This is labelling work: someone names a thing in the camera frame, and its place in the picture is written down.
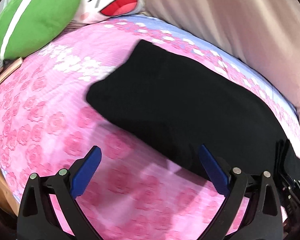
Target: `pink cheek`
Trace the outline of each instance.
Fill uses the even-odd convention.
[[[89,15],[90,15],[90,13],[88,13],[88,12],[82,14],[82,15],[80,16],[80,20],[81,20],[81,21],[84,21],[86,18],[89,17]]]

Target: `cartoon face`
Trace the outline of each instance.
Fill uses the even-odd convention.
[[[74,20],[96,23],[109,17],[136,13],[142,6],[142,0],[82,0]]]

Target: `pink bedsheet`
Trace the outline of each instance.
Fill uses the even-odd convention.
[[[289,115],[278,103],[217,53],[164,30],[112,19],[57,38],[26,58],[0,85],[0,166],[20,201],[32,172],[55,174],[98,145],[101,164],[77,201],[104,239],[196,239],[223,196],[210,182],[107,122],[85,102],[88,85],[123,63],[138,39],[192,57],[245,86],[263,98],[280,122],[288,123]],[[298,140],[300,128],[295,125],[291,131]],[[70,232],[55,198],[53,205]],[[238,228],[246,205],[244,199],[230,232]]]

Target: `black cloth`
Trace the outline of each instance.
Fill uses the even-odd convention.
[[[91,85],[87,102],[180,166],[207,178],[201,144],[248,174],[273,173],[286,141],[270,108],[252,92],[183,57],[141,40],[128,60]],[[290,147],[286,169],[300,180]]]

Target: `red mouth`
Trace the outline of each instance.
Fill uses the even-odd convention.
[[[100,13],[108,17],[126,14],[135,9],[137,2],[138,0],[114,0],[104,7]]]

